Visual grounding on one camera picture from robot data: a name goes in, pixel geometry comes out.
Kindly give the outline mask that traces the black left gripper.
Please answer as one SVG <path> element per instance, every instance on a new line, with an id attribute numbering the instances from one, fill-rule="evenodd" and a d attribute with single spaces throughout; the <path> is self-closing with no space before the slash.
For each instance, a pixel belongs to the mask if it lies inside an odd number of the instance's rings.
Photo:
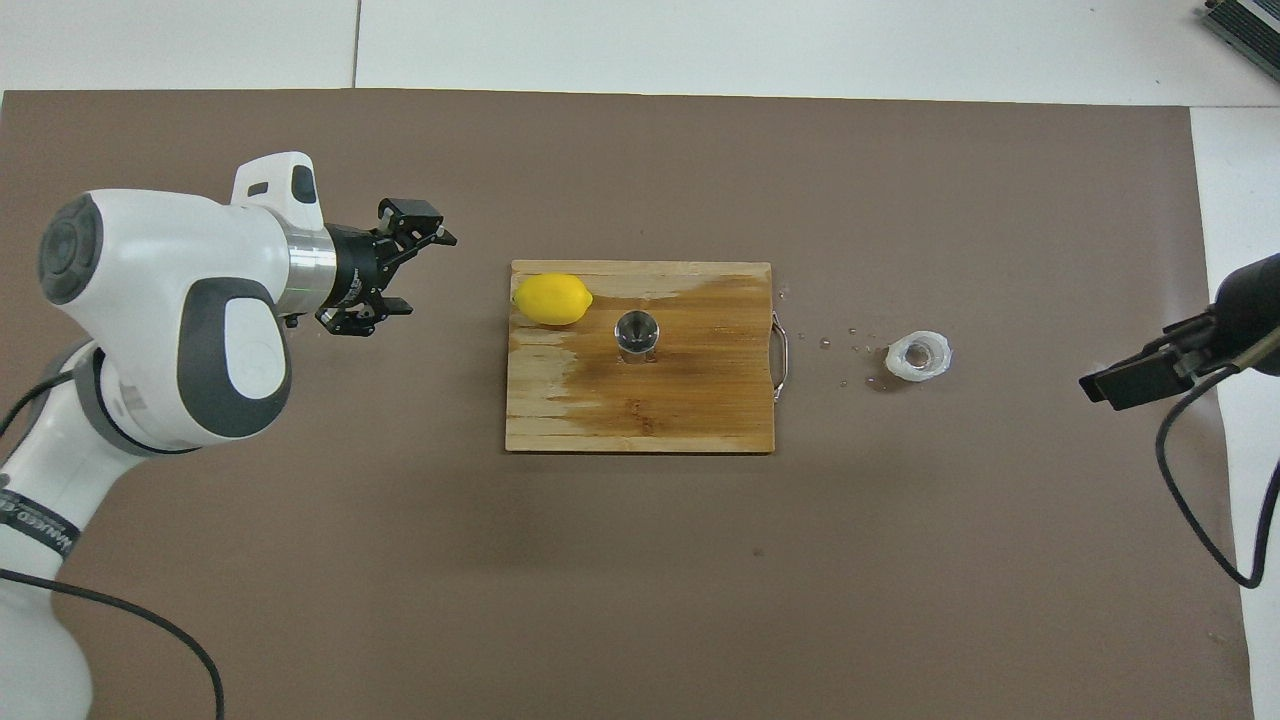
<path id="1" fill-rule="evenodd" d="M 335 250 L 335 275 L 316 320 L 329 334 L 369 337 L 388 318 L 412 314 L 410 302 L 384 295 L 396 273 L 392 263 L 406 263 L 428 246 L 458 243 L 443 214 L 425 200 L 383 199 L 378 215 L 375 232 L 325 225 Z"/>

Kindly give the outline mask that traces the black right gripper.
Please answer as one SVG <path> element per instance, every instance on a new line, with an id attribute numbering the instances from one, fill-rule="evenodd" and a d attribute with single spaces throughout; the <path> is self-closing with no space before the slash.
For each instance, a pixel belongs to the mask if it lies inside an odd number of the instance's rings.
<path id="1" fill-rule="evenodd" d="M 1085 397 L 1121 411 L 1179 393 L 1179 375 L 1204 375 L 1257 345 L 1279 324 L 1279 255 L 1231 272 L 1213 313 L 1162 328 L 1142 352 L 1079 378 Z"/>

